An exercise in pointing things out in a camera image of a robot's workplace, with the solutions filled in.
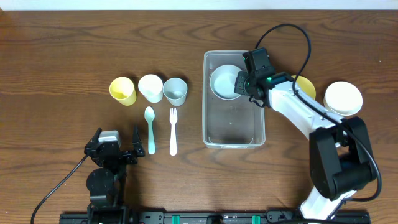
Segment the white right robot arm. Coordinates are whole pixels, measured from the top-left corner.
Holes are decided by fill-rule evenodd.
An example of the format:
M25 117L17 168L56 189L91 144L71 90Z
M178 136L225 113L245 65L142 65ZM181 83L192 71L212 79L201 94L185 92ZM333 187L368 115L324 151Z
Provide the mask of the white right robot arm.
M239 72L235 93L284 115L309 140L313 189L301 204L306 221L331 219L345 202L368 183L381 181L369 134L359 117L346 119L308 96L291 75Z

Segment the grey plastic bowl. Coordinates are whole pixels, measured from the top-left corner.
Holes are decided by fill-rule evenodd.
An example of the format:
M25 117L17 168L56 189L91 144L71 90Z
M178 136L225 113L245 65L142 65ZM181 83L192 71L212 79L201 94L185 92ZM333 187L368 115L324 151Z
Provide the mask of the grey plastic bowl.
M242 70L235 65L222 65L215 69L210 76L212 92L222 100L235 100L240 94L234 92L235 81Z

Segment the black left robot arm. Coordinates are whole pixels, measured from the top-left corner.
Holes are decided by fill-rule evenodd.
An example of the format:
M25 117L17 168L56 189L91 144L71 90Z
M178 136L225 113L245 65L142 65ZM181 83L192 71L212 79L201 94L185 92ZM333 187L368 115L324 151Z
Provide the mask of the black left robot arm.
M122 151L118 131L98 128L86 144L84 153L98 166L86 180L93 209L101 212L120 210L126 213L126 166L137 164L137 159L146 155L138 129L134 128L132 134L132 150Z

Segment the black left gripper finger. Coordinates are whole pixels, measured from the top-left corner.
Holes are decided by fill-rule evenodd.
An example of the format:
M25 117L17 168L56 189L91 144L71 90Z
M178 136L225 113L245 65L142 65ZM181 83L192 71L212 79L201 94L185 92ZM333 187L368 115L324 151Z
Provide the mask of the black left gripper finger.
M142 146L141 139L139 137L139 132L138 132L137 126L134 127L134 131L133 131L133 135L132 135L132 145L136 152L143 151L143 146Z
M91 144L91 145L96 145L96 144L99 143L99 140L98 140L98 139L99 139L99 137L100 137L101 132L102 132L102 129L101 129L101 128L98 128L98 129L96 130L94 136L93 136L93 137L91 138L91 140L90 140L90 144Z

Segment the yellow plastic bowl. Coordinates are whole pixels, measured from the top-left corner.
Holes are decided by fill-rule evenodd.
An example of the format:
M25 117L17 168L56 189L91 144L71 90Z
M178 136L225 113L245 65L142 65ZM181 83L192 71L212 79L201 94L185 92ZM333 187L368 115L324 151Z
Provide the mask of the yellow plastic bowl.
M303 76L299 76L296 81L296 84L303 92L305 92L312 99L316 98L316 89L313 83L309 79Z

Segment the white plastic bowl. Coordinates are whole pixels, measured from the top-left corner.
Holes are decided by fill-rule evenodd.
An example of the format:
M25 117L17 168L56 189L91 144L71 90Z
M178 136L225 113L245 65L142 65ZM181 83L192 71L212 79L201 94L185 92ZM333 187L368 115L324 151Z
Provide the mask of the white plastic bowl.
M352 116L361 110L363 96L353 84L338 81L327 87L323 103L326 109L336 114Z

